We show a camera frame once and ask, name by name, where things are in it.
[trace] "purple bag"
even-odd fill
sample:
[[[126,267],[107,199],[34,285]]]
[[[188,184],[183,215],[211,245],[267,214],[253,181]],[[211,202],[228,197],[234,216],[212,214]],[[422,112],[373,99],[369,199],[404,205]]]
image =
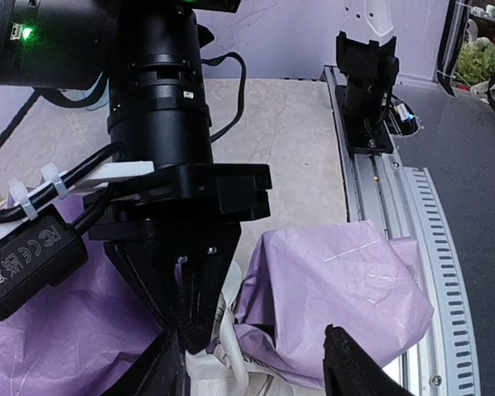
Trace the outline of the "purple bag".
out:
[[[78,196],[57,207],[68,222],[83,211]],[[0,396],[98,396],[160,333],[102,243],[87,248],[83,268],[0,323]]]
[[[322,389],[333,324],[385,366],[431,324],[420,267],[416,242],[391,245],[371,222],[265,233],[242,288],[239,345],[292,384]]]

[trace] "ce mark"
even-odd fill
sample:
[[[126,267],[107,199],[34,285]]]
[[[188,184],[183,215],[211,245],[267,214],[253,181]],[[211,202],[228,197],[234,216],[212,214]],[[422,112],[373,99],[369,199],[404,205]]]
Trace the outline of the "ce mark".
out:
[[[42,248],[40,247],[40,244],[38,242],[31,240],[27,244],[28,246],[35,249],[35,257],[40,256],[40,253],[42,252]],[[19,247],[18,252],[24,257],[24,262],[26,264],[29,264],[31,262],[33,256],[31,255],[30,249],[28,249],[27,247]]]

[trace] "dark gray floor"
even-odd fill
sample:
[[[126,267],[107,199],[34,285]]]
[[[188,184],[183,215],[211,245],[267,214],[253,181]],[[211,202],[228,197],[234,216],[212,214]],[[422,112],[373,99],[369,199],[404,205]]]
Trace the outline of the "dark gray floor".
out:
[[[405,166],[429,168],[459,253],[482,395],[495,396],[495,115],[469,96],[395,89],[425,129],[396,139]]]

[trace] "green led light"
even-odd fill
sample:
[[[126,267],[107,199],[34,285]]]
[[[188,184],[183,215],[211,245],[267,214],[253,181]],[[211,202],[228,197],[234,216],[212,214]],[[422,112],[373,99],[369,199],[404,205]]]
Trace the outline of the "green led light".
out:
[[[28,40],[31,36],[31,33],[33,33],[33,28],[32,27],[24,27],[22,29],[22,39],[23,40]]]

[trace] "white tote bag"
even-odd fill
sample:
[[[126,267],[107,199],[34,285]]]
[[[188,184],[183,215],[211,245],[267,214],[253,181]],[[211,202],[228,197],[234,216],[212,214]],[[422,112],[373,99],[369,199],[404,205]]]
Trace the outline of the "white tote bag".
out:
[[[215,317],[214,335],[220,344],[214,353],[186,352],[191,396],[324,396],[324,392],[287,383],[267,365],[245,356],[233,327],[233,305],[242,284],[242,272],[231,264]]]

